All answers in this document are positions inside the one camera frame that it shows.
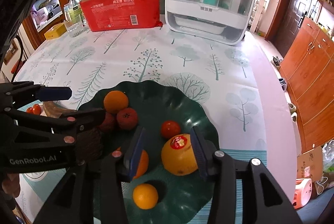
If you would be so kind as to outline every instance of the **shelf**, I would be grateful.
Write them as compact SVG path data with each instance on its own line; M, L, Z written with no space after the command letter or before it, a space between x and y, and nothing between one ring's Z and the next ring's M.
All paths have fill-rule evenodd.
M331 14L334 15L334 7L331 6L330 4L328 4L326 1L324 0L318 0L320 2L320 4L326 9L328 10Z

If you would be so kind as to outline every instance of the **glass cup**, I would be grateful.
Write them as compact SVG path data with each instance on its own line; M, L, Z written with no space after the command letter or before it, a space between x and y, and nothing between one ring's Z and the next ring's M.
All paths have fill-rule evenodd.
M80 15L77 15L71 20L64 20L64 24L70 37L76 37L84 31L84 26L82 24Z

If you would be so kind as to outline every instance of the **green fruit plate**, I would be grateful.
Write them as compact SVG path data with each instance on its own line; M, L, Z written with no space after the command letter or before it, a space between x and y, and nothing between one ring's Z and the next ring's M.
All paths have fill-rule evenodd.
M129 98L129 107L138 113L139 125L147 131L144 149L149 155L147 172L130 183L122 183L123 197L130 224L185 224L208 203L213 195L213 183L204 182L198 170L186 176L175 176L164 169L161 163L161 149L166 143L160 135L161 124L174 120L181 126L181 133L189 133L198 126L204 138L219 148L218 133L209 121L199 103L186 97L179 89L146 80L140 83L123 81L110 89L102 89L79 110L103 108L104 97L112 90L123 91ZM132 131L114 131L103 136L103 154L120 147L130 139ZM156 187L159 200L150 210L138 208L132 200L133 189L141 183ZM95 187L94 216L99 218L99 186Z

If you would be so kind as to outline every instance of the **cherry tomato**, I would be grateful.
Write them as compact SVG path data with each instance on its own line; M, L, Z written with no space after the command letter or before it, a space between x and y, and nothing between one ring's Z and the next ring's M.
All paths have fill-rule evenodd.
M33 114L33 110L32 110L32 107L29 107L27 110L26 110L27 113L30 113L30 114Z
M34 104L34 106L32 107L32 112L34 115L40 115L42 112L41 106L39 106L39 104Z
M180 125L173 120L167 120L161 125L161 135L167 139L170 139L180 133L181 133Z

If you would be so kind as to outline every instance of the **person's hand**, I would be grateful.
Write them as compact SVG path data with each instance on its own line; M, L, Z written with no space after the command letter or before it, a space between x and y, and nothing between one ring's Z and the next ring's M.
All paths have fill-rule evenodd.
M17 198L21 191L19 174L7 174L7 178L2 181L2 189Z

